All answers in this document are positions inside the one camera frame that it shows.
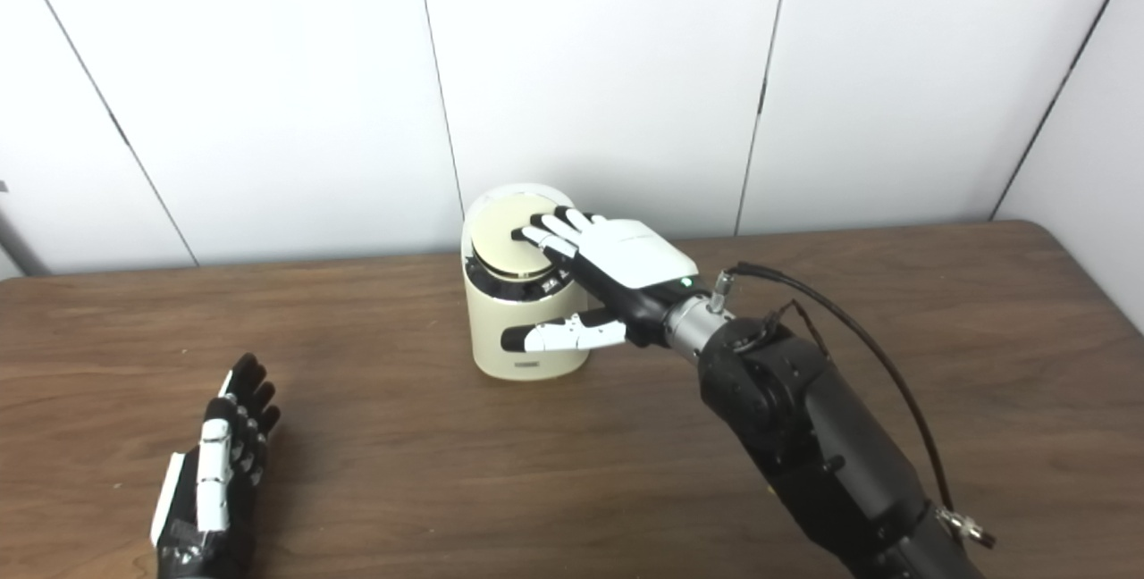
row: wood grain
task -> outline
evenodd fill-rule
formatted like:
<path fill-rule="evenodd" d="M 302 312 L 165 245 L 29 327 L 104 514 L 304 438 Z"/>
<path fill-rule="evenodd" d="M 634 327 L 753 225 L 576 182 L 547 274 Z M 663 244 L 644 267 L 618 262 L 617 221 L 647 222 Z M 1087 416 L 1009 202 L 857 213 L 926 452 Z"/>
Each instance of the wood grain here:
<path fill-rule="evenodd" d="M 804 278 L 893 355 L 992 578 L 1144 576 L 1144 339 L 1041 229 L 919 227 L 682 243 Z M 740 315 L 788 299 L 744 283 Z M 929 482 L 874 359 L 815 314 Z M 244 351 L 285 418 L 255 577 L 844 577 L 661 350 L 507 383 L 468 351 L 454 255 L 0 285 L 0 576 L 152 577 L 172 451 Z"/>

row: white robotic hand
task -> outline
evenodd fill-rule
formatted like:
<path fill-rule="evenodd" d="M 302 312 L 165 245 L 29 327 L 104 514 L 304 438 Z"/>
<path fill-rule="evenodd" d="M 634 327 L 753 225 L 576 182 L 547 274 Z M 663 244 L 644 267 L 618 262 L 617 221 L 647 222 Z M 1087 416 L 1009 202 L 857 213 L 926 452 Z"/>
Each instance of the white robotic hand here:
<path fill-rule="evenodd" d="M 625 340 L 667 347 L 668 314 L 707 293 L 696 263 L 634 220 L 606 220 L 561 206 L 550 215 L 533 215 L 531 225 L 513 231 L 513 239 L 540 248 L 604 308 L 508 328 L 501 336 L 506 351 L 593 349 Z"/>
<path fill-rule="evenodd" d="M 253 354 L 241 356 L 207 403 L 199 444 L 172 454 L 151 522 L 159 579 L 246 576 L 267 436 L 281 417 L 270 405 L 275 386 L 265 378 Z"/>

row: silver connector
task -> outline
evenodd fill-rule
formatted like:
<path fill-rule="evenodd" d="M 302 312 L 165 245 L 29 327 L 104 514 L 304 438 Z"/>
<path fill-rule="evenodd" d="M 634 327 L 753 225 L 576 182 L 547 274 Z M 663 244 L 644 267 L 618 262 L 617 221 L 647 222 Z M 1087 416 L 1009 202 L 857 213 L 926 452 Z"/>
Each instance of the silver connector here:
<path fill-rule="evenodd" d="M 712 335 L 731 319 L 734 316 L 728 311 L 712 311 L 709 298 L 689 298 L 667 316 L 667 343 L 689 363 L 698 365 L 699 355 L 710 342 Z"/>
<path fill-rule="evenodd" d="M 996 537 L 986 532 L 984 528 L 977 525 L 976 521 L 963 514 L 958 514 L 938 506 L 937 518 L 948 525 L 962 539 L 969 539 L 990 549 L 996 546 Z"/>
<path fill-rule="evenodd" d="M 723 309 L 726 308 L 726 296 L 731 294 L 732 285 L 734 285 L 734 276 L 726 271 L 720 271 L 718 278 L 715 278 L 715 287 L 712 291 L 710 302 L 707 303 L 708 311 L 712 314 L 723 312 Z"/>

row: white cylinder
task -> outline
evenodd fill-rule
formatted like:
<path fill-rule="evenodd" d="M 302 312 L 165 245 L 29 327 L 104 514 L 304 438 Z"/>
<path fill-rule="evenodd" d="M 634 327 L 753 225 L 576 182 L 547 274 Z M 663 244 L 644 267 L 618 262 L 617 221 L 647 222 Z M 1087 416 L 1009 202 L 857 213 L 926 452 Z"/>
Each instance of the white cylinder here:
<path fill-rule="evenodd" d="M 511 184 L 475 200 L 461 232 L 461 272 L 469 306 L 472 359 L 486 374 L 505 380 L 545 380 L 573 372 L 588 351 L 515 354 L 501 348 L 507 327 L 566 318 L 587 309 L 587 295 L 567 273 L 511 232 L 538 213 L 572 201 L 541 184 Z"/>

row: lid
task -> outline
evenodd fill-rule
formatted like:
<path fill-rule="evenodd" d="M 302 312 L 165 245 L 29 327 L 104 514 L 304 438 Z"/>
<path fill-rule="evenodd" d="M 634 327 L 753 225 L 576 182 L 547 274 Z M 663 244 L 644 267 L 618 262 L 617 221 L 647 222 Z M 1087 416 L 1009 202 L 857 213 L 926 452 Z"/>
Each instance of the lid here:
<path fill-rule="evenodd" d="M 513 239 L 513 231 L 529 225 L 535 213 L 551 213 L 556 204 L 547 197 L 516 193 L 491 201 L 471 221 L 472 249 L 494 275 L 530 278 L 551 268 L 535 246 Z"/>

